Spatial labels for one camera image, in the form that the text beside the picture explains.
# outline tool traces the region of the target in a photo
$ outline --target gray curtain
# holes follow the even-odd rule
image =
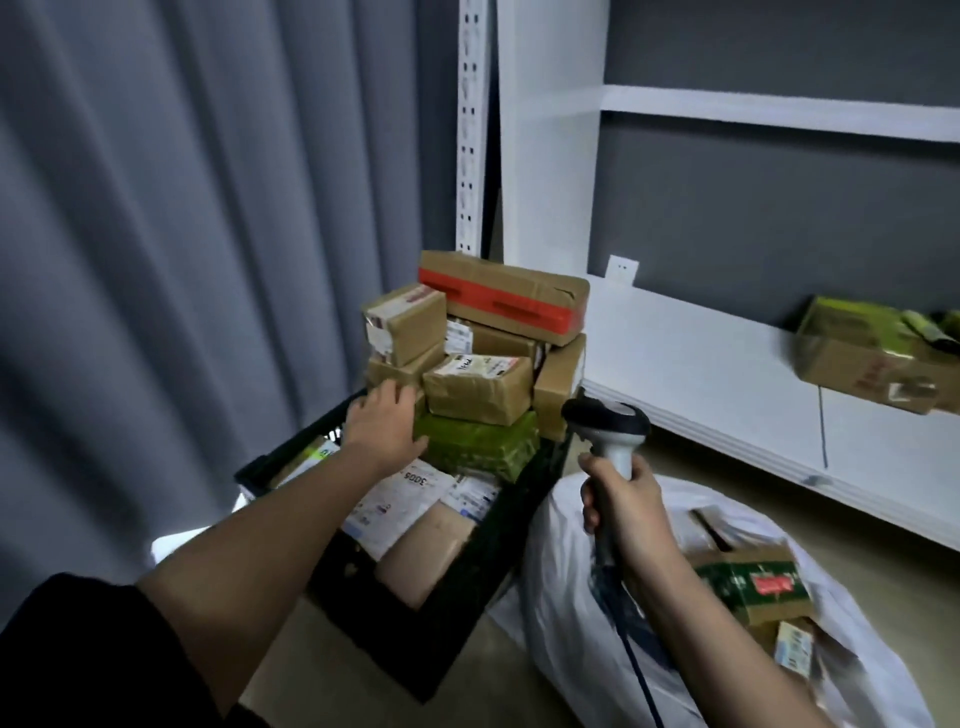
[[[418,18],[0,3],[0,623],[55,571],[134,579],[359,384],[358,308],[415,279],[421,217],[444,237],[453,194],[456,82],[424,127],[423,59],[449,54]],[[431,201],[427,127],[450,129]]]

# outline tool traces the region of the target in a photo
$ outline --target tiled floor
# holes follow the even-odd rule
[[[660,430],[644,454],[657,473],[715,488],[789,531],[851,591],[906,662],[937,725],[960,726],[960,554]],[[421,706],[305,600],[244,702],[276,728],[577,725],[489,618],[477,625],[437,696]]]

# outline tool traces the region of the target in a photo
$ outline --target box on shelf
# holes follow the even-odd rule
[[[431,346],[413,361],[399,367],[374,357],[367,363],[368,388],[375,387],[386,379],[393,379],[400,386],[420,389],[423,385],[423,373],[436,367],[445,358],[442,341]]]
[[[514,483],[537,454],[537,414],[526,412],[509,427],[451,420],[426,414],[414,424],[414,436],[427,435],[422,459],[445,473],[480,471]]]
[[[398,288],[363,307],[374,355],[402,367],[443,342],[446,298],[422,283]]]
[[[380,559],[373,572],[377,581],[418,610],[490,511],[498,492],[495,478],[460,475]]]
[[[590,292],[586,279],[441,251],[420,255],[420,282],[446,293],[452,316],[557,346],[583,329]]]
[[[926,414],[956,376],[895,308],[817,297],[797,332],[794,369],[803,381]]]
[[[436,415],[512,425],[530,409],[533,377],[525,356],[456,354],[423,375],[423,391]]]
[[[557,442],[566,437],[566,420],[560,410],[583,381],[586,361],[587,335],[584,333],[565,347],[554,347],[546,356],[534,384],[534,411],[540,437]]]
[[[499,328],[466,319],[450,318],[446,322],[444,350],[448,354],[479,353],[489,356],[526,356],[533,361],[534,372],[540,370],[543,354],[549,344],[518,336]]]

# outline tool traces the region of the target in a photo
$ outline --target red tape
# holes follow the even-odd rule
[[[486,311],[496,316],[519,321],[532,327],[542,328],[563,335],[571,326],[579,325],[582,312],[564,308],[552,303],[544,303],[516,293],[508,293],[496,288],[475,283],[472,280],[458,279],[446,273],[420,268],[420,282],[438,291],[454,303]]]

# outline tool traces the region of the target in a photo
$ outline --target plastic bag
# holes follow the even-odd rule
[[[585,477],[560,480],[530,525],[517,583],[491,607],[494,620],[530,652],[586,728],[652,725],[627,654],[588,585],[590,538],[583,531],[580,487]],[[683,528],[691,508],[713,508],[726,529],[746,540],[787,539],[813,597],[819,626],[833,643],[818,645],[825,677],[820,702],[838,724],[858,728],[933,728],[933,718],[903,662],[880,639],[856,602],[795,541],[766,516],[716,491],[659,478],[681,547],[701,538]],[[680,675],[635,648],[665,725],[699,727]]]

